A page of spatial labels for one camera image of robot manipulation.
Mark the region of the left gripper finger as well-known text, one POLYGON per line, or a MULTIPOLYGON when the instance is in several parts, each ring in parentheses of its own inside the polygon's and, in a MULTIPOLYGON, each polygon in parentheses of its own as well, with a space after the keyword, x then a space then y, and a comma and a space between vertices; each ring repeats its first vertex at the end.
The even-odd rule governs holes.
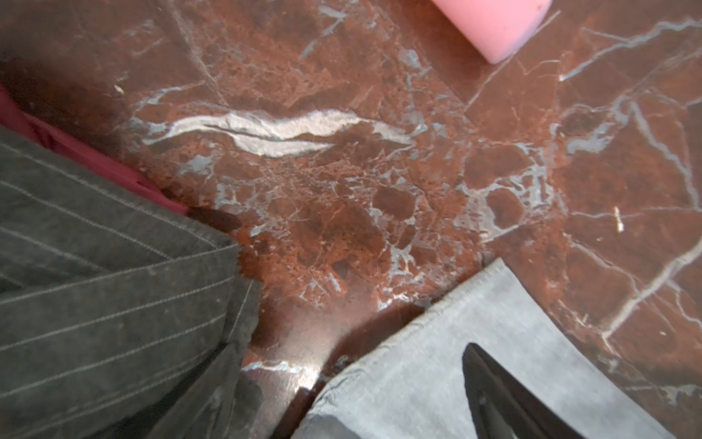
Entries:
POLYGON ((582 439, 478 344, 467 345, 463 371, 479 438, 582 439))

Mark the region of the grey long sleeve shirt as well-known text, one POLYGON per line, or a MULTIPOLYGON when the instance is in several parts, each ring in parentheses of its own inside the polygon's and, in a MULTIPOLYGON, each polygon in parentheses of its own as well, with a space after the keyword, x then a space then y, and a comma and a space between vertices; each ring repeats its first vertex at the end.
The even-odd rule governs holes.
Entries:
POLYGON ((298 438, 475 438, 488 378, 466 351, 486 353, 583 438, 666 438, 557 328, 496 260, 329 382, 298 438))

